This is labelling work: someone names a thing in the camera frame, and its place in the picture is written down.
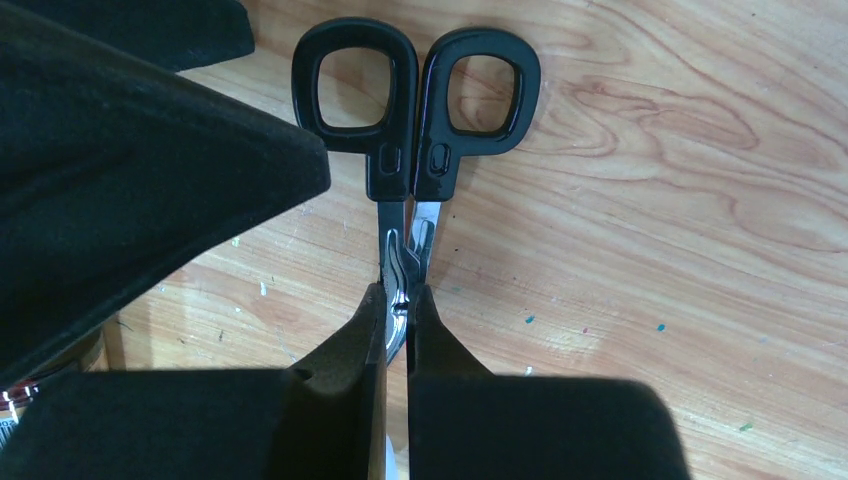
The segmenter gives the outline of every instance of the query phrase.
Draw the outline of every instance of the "black scissor handle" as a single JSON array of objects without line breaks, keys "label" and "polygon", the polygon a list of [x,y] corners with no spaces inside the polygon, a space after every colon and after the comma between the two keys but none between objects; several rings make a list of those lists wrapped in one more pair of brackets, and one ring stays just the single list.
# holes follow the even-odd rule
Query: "black scissor handle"
[{"label": "black scissor handle", "polygon": [[[515,73],[512,102],[503,125],[492,132],[460,130],[448,111],[448,85],[457,61],[486,55],[507,62]],[[539,57],[520,37],[495,28],[469,27],[438,39],[424,63],[413,195],[419,202],[446,202],[453,197],[459,159],[498,155],[524,138],[539,100]]]},{"label": "black scissor handle", "polygon": [[[345,48],[368,48],[389,57],[391,86],[383,118],[367,127],[333,127],[321,116],[318,74],[324,57]],[[337,18],[316,25],[292,58],[292,99],[297,124],[336,152],[363,153],[368,198],[398,202],[409,196],[418,89],[418,57],[396,28],[370,18]]]}]

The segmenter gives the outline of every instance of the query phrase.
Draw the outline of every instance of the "scissors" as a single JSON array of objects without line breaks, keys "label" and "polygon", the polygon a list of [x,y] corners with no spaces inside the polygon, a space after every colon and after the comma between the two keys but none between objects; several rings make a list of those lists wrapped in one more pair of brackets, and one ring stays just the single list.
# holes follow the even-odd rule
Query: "scissors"
[{"label": "scissors", "polygon": [[[333,127],[321,115],[321,62],[330,53],[346,48],[368,48],[389,58],[389,99],[383,118],[374,125]],[[491,132],[460,130],[450,120],[451,70],[460,59],[474,55],[499,58],[514,73],[506,120]],[[461,28],[439,38],[424,62],[420,93],[415,48],[406,35],[387,23],[371,18],[337,18],[316,25],[298,42],[292,58],[292,97],[298,125],[321,137],[330,151],[365,154],[366,193],[377,203],[380,282],[387,299],[388,362],[406,339],[415,289],[427,280],[441,204],[454,195],[460,158],[498,155],[518,145],[533,120],[540,82],[541,67],[533,48],[518,36],[496,28]],[[410,194],[415,203],[407,228],[406,201]]]}]

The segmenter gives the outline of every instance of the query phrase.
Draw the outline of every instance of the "scissor blade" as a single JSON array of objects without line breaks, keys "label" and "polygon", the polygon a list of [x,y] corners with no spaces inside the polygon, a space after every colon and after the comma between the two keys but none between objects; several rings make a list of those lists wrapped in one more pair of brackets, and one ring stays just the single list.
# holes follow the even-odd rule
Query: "scissor blade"
[{"label": "scissor blade", "polygon": [[386,289],[386,361],[391,363],[406,341],[409,298],[418,279],[418,259],[403,244],[403,234],[390,230],[386,263],[380,268]]},{"label": "scissor blade", "polygon": [[377,236],[380,252],[380,270],[386,267],[386,242],[389,233],[394,230],[398,232],[398,238],[403,238],[406,231],[406,203],[404,202],[377,202]]},{"label": "scissor blade", "polygon": [[433,242],[441,209],[441,202],[416,202],[412,212],[407,247],[418,257],[418,281],[421,283],[427,280],[427,271],[430,269],[430,257],[433,255]]}]

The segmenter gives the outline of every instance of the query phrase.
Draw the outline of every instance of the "wood grain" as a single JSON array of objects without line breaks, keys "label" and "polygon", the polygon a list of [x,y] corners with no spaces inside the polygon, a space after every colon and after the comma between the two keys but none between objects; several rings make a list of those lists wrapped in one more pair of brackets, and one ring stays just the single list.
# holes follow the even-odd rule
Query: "wood grain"
[{"label": "wood grain", "polygon": [[[848,4],[245,4],[258,51],[185,75],[289,121],[291,54],[320,21],[390,22],[422,61],[460,26],[524,37],[536,119],[516,150],[463,159],[429,277],[446,324],[499,372],[647,382],[699,480],[848,478]],[[376,54],[328,59],[328,120],[379,118],[385,71]],[[492,128],[509,78],[461,64],[454,122]],[[331,162],[329,193],[122,312],[113,365],[288,365],[342,325],[377,277],[376,216],[362,158]],[[388,408],[404,469],[405,369],[402,354]]]}]

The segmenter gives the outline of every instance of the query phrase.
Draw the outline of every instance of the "black foam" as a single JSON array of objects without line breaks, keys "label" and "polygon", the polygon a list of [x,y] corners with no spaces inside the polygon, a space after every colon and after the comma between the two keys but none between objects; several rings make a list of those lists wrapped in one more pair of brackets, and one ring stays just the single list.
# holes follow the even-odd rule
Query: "black foam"
[{"label": "black foam", "polygon": [[671,415],[640,383],[426,375],[409,403],[417,480],[690,479]]},{"label": "black foam", "polygon": [[317,137],[0,4],[0,389],[329,185]]},{"label": "black foam", "polygon": [[6,0],[170,71],[253,53],[236,0]]},{"label": "black foam", "polygon": [[21,418],[0,478],[265,478],[297,414],[292,382],[281,370],[68,375]]}]

